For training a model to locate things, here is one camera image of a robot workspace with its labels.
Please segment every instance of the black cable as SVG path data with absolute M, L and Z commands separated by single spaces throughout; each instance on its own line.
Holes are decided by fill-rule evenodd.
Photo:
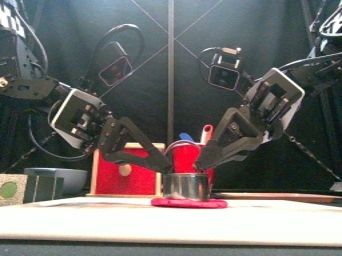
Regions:
M 278 69 L 280 71 L 284 71 L 284 70 L 287 70 L 290 68 L 295 68 L 298 66 L 303 66 L 303 65 L 311 64 L 311 63 L 319 63 L 319 62 L 326 61 L 326 60 L 332 60 L 334 58 L 338 58 L 338 57 L 342 57 L 342 52 L 334 53 L 334 54 L 330 54 L 330 55 L 324 55 L 324 56 L 319 56 L 319 57 L 314 57 L 314 58 L 307 58 L 307 59 L 296 60 L 296 61 L 283 65 Z
M 39 142 L 37 142 L 37 140 L 35 138 L 33 132 L 32 132 L 32 117 L 31 117 L 31 114 L 28 116 L 28 135 L 29 135 L 31 141 L 35 144 L 35 146 L 37 147 L 37 149 L 41 150 L 49 156 L 52 156 L 52 157 L 57 158 L 59 160 L 61 160 L 61 161 L 76 162 L 76 161 L 80 161 L 80 160 L 83 160 L 83 159 L 85 159 L 88 157 L 88 155 L 85 155 L 85 154 L 83 154 L 80 156 L 65 157 L 65 156 L 56 155 L 52 152 L 49 152 L 47 149 L 44 149 L 41 147 L 41 145 L 39 144 Z
M 95 62 L 95 58 L 96 58 L 97 52 L 105 46 L 105 42 L 107 42 L 108 38 L 112 37 L 115 34 L 123 32 L 123 31 L 128 31 L 128 30 L 133 30 L 137 33 L 137 37 L 139 37 L 139 40 L 140 40 L 139 52 L 137 52 L 137 54 L 136 54 L 136 56 L 135 56 L 135 58 L 132 60 L 132 63 L 140 57 L 143 49 L 144 49 L 144 37 L 143 37 L 143 33 L 141 33 L 139 27 L 135 26 L 133 24 L 123 24 L 123 25 L 119 25 L 119 26 L 113 27 L 105 33 L 105 35 L 101 37 L 101 39 L 100 39 L 100 41 L 99 41 L 99 43 L 97 43 L 97 45 L 95 47 L 95 50 L 92 52 L 89 66 L 88 66 L 88 70 L 87 70 L 87 73 L 85 73 L 85 76 L 84 76 L 85 80 L 88 78 L 88 75 L 89 75 L 89 72 L 91 72 L 91 69 L 92 69 L 92 65 L 93 65 L 93 62 Z

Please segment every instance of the white table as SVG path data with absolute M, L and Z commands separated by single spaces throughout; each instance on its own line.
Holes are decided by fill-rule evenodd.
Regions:
M 342 208 L 282 200 L 183 209 L 153 207 L 147 198 L 79 197 L 0 207 L 0 216 L 6 242 L 342 248 Z

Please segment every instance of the black backdrop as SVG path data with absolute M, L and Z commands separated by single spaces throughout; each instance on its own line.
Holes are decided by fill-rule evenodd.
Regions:
M 128 116 L 153 142 L 167 143 L 168 63 L 173 61 L 173 140 L 187 132 L 199 140 L 204 124 L 218 124 L 227 108 L 238 106 L 240 94 L 208 86 L 198 69 L 198 55 L 208 47 L 242 48 L 244 67 L 252 77 L 260 77 L 271 67 L 306 58 L 310 52 L 302 2 L 291 0 L 175 0 L 173 15 L 167 0 L 27 0 L 31 23 L 49 59 L 49 75 L 71 86 L 79 86 L 91 60 L 92 50 L 104 33 L 116 25 L 140 27 L 145 50 L 133 64 L 133 74 L 103 97 L 115 116 Z M 310 11 L 320 1 L 310 1 Z M 168 22 L 173 21 L 173 56 L 168 56 Z M 139 42 L 133 34 L 119 35 L 127 52 L 135 56 Z M 334 89 L 332 98 L 340 92 Z M 340 118 L 332 107 L 334 120 Z M 35 116 L 37 138 L 49 134 L 45 117 Z M 330 168 L 331 160 L 319 97 L 307 98 L 287 133 L 312 151 Z M 1 125 L 2 141 L 8 127 Z M 27 113 L 20 111 L 14 141 L 1 157 L 5 169 L 32 147 L 27 136 Z M 60 139 L 48 149 L 67 155 L 77 154 Z M 67 167 L 89 170 L 91 159 L 77 163 L 60 162 L 41 152 L 31 155 L 9 172 L 24 167 Z M 252 152 L 243 162 L 216 168 L 218 189 L 328 189 L 332 177 L 288 142 L 287 136 Z

